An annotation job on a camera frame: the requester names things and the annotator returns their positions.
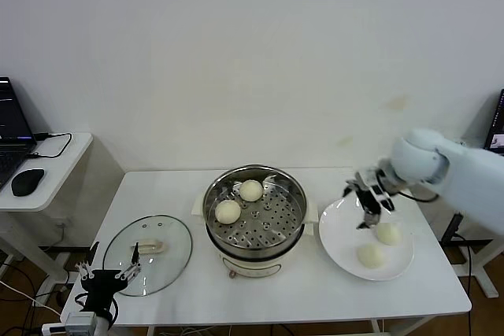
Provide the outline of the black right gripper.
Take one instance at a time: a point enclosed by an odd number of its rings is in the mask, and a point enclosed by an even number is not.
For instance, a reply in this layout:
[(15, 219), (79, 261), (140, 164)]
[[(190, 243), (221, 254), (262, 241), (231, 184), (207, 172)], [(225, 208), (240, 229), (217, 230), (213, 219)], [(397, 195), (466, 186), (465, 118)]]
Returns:
[(370, 229), (380, 222), (381, 205), (385, 202), (385, 192), (379, 182), (378, 168), (361, 168), (355, 172), (355, 178), (348, 179), (344, 195), (355, 192), (364, 211), (363, 220), (357, 229)]

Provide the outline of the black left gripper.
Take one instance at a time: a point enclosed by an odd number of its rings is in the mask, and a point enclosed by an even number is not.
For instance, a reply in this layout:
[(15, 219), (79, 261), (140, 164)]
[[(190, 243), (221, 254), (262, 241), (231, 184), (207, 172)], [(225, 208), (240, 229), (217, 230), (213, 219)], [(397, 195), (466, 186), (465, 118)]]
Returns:
[(81, 286), (87, 293), (83, 310), (85, 312), (105, 313), (110, 310), (113, 296), (124, 290), (128, 281), (132, 281), (140, 272), (139, 243), (133, 247), (131, 263), (123, 271), (91, 270), (99, 242), (95, 242), (85, 258), (76, 264), (81, 278)]

